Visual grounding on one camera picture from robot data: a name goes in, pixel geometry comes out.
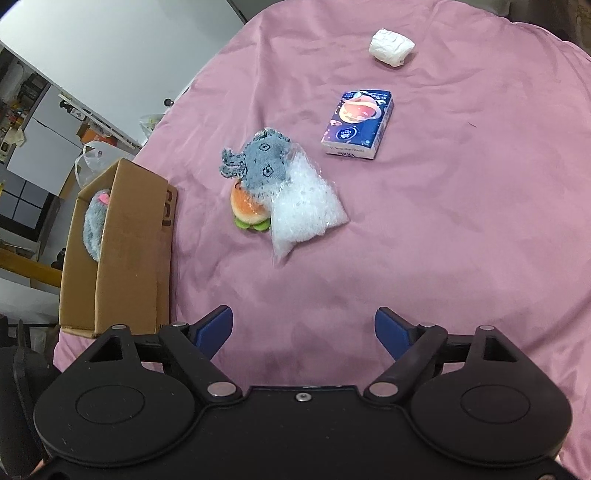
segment gray cloth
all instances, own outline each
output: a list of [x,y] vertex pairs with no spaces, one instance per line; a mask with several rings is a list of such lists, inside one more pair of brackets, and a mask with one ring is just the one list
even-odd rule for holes
[[265,128],[240,153],[224,148],[220,173],[228,179],[242,179],[242,188],[251,194],[265,186],[280,184],[286,177],[285,162],[290,147],[289,138]]

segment metal screw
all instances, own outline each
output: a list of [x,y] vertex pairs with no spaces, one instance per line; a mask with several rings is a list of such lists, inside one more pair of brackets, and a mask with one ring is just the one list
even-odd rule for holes
[[376,397],[392,397],[398,393],[398,387],[390,382],[376,382],[369,386],[369,391]]
[[215,382],[208,386],[207,391],[212,397],[229,397],[236,393],[236,385],[230,382]]
[[310,400],[312,400],[312,395],[310,395],[309,393],[306,393],[306,392],[300,392],[295,395],[295,399],[297,401],[310,401]]

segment pink plush ear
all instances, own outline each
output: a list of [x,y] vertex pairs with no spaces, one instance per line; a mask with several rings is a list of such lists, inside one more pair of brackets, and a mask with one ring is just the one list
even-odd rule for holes
[[108,205],[109,204],[109,194],[108,193],[101,193],[99,195],[99,202],[101,202],[103,205]]

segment blue gripper pad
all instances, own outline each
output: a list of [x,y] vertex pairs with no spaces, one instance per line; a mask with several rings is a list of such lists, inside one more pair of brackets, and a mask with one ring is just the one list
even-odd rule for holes
[[195,324],[197,331],[193,344],[211,360],[230,337],[232,326],[232,309],[220,306]]
[[375,336],[382,343],[392,358],[398,360],[410,346],[408,331],[399,325],[384,311],[375,313]]

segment tissue pack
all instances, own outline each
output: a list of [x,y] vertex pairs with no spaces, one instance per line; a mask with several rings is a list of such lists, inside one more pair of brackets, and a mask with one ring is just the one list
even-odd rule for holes
[[387,90],[344,93],[322,137],[325,152],[373,159],[393,108]]

